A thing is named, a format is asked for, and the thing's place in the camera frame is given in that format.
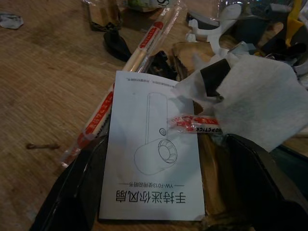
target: black object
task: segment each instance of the black object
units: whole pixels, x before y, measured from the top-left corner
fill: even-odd
[[[281,46],[280,50],[276,50],[271,55],[275,58],[275,60],[278,61],[291,61],[293,59],[299,59],[302,54],[306,52],[306,45],[304,43],[297,43],[289,48],[286,46],[282,48]]]
[[[219,27],[219,21],[212,20],[195,12],[188,12],[186,22],[189,23],[192,19],[198,21],[198,28],[202,30],[213,30]]]
[[[104,34],[104,41],[107,51],[115,58],[127,62],[131,57],[129,48],[125,40],[119,35],[119,31],[114,29]],[[150,58],[152,63],[147,70],[148,74],[176,80],[178,73],[167,63],[168,57],[164,51],[160,51]]]
[[[167,63],[168,57],[164,51],[157,53],[149,67],[148,74],[177,80],[178,73]]]
[[[308,200],[308,157],[283,145],[271,151],[270,155]]]
[[[237,41],[252,43],[256,46],[263,36],[269,23],[270,20],[257,17],[239,20],[233,26],[231,35],[233,35]]]
[[[60,175],[31,231],[90,231],[101,199],[108,137],[96,139]]]
[[[219,96],[216,89],[220,86],[229,71],[230,66],[226,59],[222,59],[201,70],[201,75],[208,97]]]
[[[125,40],[119,35],[119,31],[115,28],[104,34],[104,41],[107,51],[115,58],[127,62],[131,57],[129,48]]]
[[[94,140],[61,174],[31,231],[92,229],[101,198],[107,142],[107,136]],[[308,230],[308,203],[271,155],[236,135],[227,136],[226,142],[237,187],[255,230]]]
[[[226,141],[236,184],[255,230],[308,230],[308,202],[270,154],[236,135]]]

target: plastic bag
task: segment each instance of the plastic bag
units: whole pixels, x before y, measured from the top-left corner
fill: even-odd
[[[218,121],[212,116],[180,115],[168,121],[170,129],[181,133],[221,134]]]

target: wooden table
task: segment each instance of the wooden table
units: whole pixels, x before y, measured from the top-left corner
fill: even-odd
[[[79,0],[2,0],[0,11],[23,17],[0,28],[0,230],[27,230],[63,171],[59,159],[74,142],[124,62],[90,30]],[[120,34],[131,51],[157,13],[124,12]],[[164,47],[184,41],[183,13]],[[29,142],[58,150],[27,150]],[[191,223],[98,224],[94,230],[197,230]]]

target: white plastic piece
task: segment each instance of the white plastic piece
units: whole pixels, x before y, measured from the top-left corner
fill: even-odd
[[[188,42],[197,42],[196,35],[195,34],[191,34],[191,33],[187,33],[186,34],[185,40],[188,41]]]
[[[207,38],[207,41],[211,44],[213,52],[223,56],[226,55],[228,51],[226,49],[221,50],[219,45],[219,38],[236,23],[237,18],[241,15],[241,12],[242,7],[239,4],[227,6],[219,17],[220,26],[213,30],[199,29],[198,21],[195,19],[190,20],[188,25],[192,28],[193,33],[196,35],[197,39]]]

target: plastic wrapper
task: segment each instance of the plastic wrapper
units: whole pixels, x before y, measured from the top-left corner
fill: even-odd
[[[180,115],[168,120],[170,129],[181,133],[221,134],[218,121],[212,116]]]
[[[82,0],[87,10],[90,27],[94,31],[109,31],[120,28],[122,19],[114,0]]]

